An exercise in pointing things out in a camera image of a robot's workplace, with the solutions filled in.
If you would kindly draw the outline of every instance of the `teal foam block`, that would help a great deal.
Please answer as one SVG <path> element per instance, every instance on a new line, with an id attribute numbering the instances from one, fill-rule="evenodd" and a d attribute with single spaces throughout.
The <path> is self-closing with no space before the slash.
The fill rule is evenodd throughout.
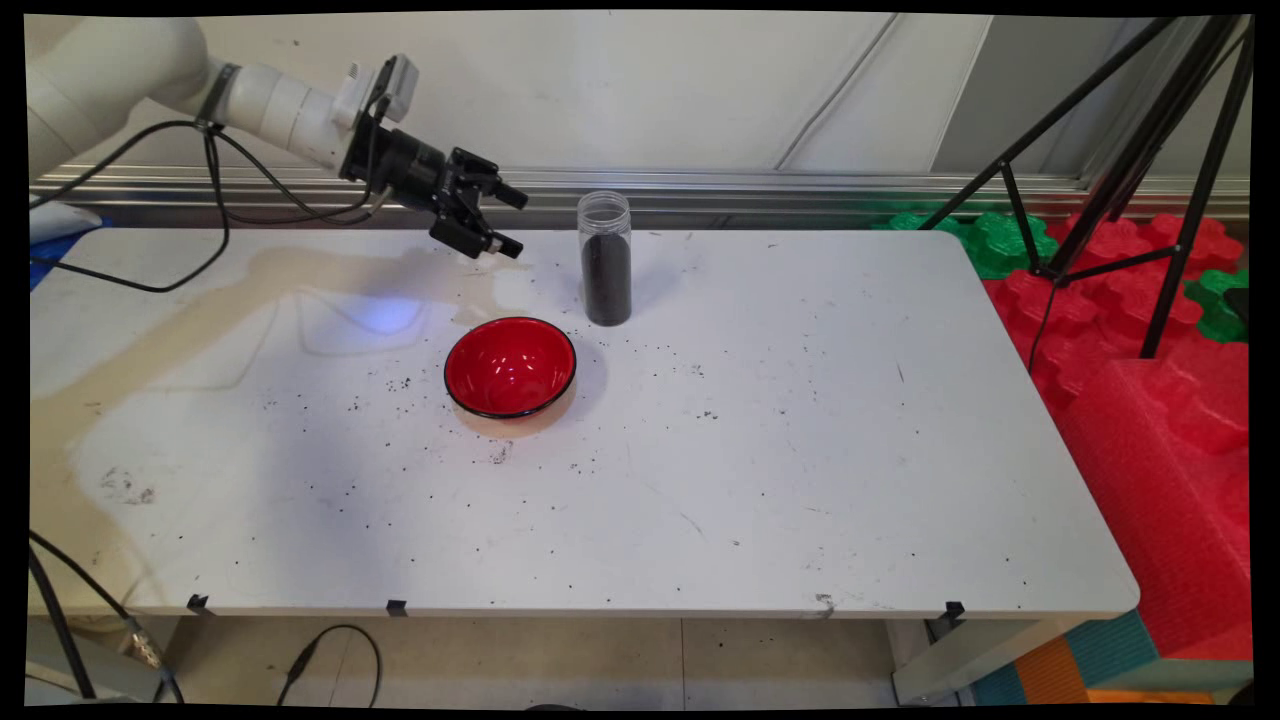
<path id="1" fill-rule="evenodd" d="M 1101 683 L 1160 660 L 1156 643 L 1142 624 L 1137 610 L 1114 620 L 1089 620 L 1066 633 L 1066 644 L 1075 656 L 1084 687 Z"/>
<path id="2" fill-rule="evenodd" d="M 978 705 L 1027 705 L 1018 667 L 1010 662 L 974 683 L 973 700 Z"/>
<path id="3" fill-rule="evenodd" d="M 1213 692 L 1253 678 L 1253 664 L 1161 657 L 1137 610 L 1091 620 L 1066 633 L 1084 687 L 1147 692 Z"/>

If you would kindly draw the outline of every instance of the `black granules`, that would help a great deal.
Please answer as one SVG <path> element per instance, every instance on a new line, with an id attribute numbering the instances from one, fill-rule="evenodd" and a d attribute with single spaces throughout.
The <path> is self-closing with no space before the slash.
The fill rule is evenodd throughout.
<path id="1" fill-rule="evenodd" d="M 586 316 L 598 325 L 621 325 L 631 316 L 631 245 L 620 234 L 595 234 L 582 243 Z"/>

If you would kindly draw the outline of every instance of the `cable connector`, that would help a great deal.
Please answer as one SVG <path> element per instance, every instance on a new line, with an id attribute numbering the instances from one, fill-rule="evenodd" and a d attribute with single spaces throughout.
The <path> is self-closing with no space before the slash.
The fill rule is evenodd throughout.
<path id="1" fill-rule="evenodd" d="M 164 666 L 160 660 L 160 648 L 156 647 L 155 641 L 151 634 L 138 624 L 133 616 L 125 618 L 124 624 L 129 626 L 131 639 L 133 641 L 133 650 L 137 651 L 138 656 L 143 662 L 151 666 L 154 670 L 161 670 Z"/>

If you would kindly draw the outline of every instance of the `floor tile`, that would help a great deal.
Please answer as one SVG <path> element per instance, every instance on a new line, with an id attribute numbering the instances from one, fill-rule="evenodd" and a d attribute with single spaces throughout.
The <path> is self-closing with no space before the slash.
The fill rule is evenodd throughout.
<path id="1" fill-rule="evenodd" d="M 332 618 L 187 618 L 165 652 L 187 702 L 275 705 L 284 676 Z M 349 630 L 320 641 L 285 705 L 329 705 Z"/>
<path id="2" fill-rule="evenodd" d="M 680 710 L 678 620 L 387 618 L 378 707 Z M 364 706 L 374 655 L 353 635 L 334 706 Z"/>
<path id="3" fill-rule="evenodd" d="M 895 707 L 884 624 L 685 620 L 687 710 Z"/>

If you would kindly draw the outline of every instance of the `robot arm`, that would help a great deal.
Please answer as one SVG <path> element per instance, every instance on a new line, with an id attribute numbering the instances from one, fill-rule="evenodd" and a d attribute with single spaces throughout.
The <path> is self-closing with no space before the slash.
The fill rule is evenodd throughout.
<path id="1" fill-rule="evenodd" d="M 210 56 L 193 18 L 87 18 L 27 65 L 28 178 L 106 140 L 151 97 L 434 213 L 431 237 L 470 258 L 516 258 L 521 243 L 490 228 L 479 210 L 481 196 L 516 209 L 529 201 L 503 183 L 498 165 L 458 147 L 445 156 L 381 127 L 384 118 L 403 119 L 416 82 L 413 64 L 396 55 L 379 68 L 353 63 L 332 96 L 266 65 Z"/>

